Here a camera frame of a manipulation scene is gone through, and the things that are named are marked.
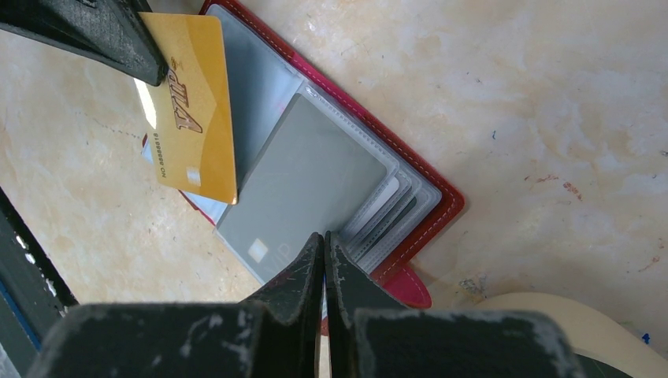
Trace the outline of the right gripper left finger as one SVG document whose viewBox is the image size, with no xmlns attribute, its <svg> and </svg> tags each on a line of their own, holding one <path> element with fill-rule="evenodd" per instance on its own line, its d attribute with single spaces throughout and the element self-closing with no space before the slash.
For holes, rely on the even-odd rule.
<svg viewBox="0 0 668 378">
<path fill-rule="evenodd" d="M 324 240 L 237 303 L 97 303 L 52 327 L 30 377 L 315 377 Z"/>
</svg>

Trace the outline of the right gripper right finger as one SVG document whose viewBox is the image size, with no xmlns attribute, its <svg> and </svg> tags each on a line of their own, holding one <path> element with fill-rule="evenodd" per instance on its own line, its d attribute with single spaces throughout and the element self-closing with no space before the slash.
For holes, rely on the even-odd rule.
<svg viewBox="0 0 668 378">
<path fill-rule="evenodd" d="M 582 377 L 562 329 L 523 310 L 411 309 L 324 241 L 334 377 Z"/>
</svg>

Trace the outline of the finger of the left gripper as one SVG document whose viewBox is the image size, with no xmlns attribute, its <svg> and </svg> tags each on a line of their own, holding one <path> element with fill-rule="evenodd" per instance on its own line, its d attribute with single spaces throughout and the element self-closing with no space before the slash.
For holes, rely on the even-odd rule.
<svg viewBox="0 0 668 378">
<path fill-rule="evenodd" d="M 160 85 L 168 63 L 143 22 L 147 1 L 2 1 L 1 29 Z"/>
</svg>

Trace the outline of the gold VIP card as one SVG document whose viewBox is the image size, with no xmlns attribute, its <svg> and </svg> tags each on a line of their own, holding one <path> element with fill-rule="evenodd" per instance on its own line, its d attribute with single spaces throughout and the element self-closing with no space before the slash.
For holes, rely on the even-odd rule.
<svg viewBox="0 0 668 378">
<path fill-rule="evenodd" d="M 135 81 L 157 181 L 236 204 L 232 111 L 220 20 L 174 13 L 140 16 L 168 64 L 159 86 Z"/>
</svg>

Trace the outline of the dark grey card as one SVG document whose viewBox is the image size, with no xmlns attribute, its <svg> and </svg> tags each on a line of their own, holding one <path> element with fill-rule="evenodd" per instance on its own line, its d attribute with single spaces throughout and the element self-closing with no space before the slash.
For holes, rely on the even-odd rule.
<svg viewBox="0 0 668 378">
<path fill-rule="evenodd" d="M 322 99 L 297 93 L 217 231 L 265 284 L 296 258 L 312 233 L 341 231 L 359 217 L 397 165 Z"/>
</svg>

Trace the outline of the red leather card holder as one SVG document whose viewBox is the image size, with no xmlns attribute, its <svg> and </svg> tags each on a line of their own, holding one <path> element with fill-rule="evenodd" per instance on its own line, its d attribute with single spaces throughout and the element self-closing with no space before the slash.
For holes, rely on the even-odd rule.
<svg viewBox="0 0 668 378">
<path fill-rule="evenodd" d="M 432 166 L 237 1 L 207 1 L 222 26 L 240 201 L 186 200 L 262 283 L 313 232 L 399 301 L 429 308 L 409 261 L 463 209 Z"/>
</svg>

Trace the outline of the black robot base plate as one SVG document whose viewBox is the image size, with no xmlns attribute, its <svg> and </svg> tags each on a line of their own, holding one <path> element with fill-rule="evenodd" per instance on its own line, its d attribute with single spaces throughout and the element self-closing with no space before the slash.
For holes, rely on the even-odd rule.
<svg viewBox="0 0 668 378">
<path fill-rule="evenodd" d="M 78 301 L 1 193 L 1 376 L 22 377 L 47 333 Z"/>
</svg>

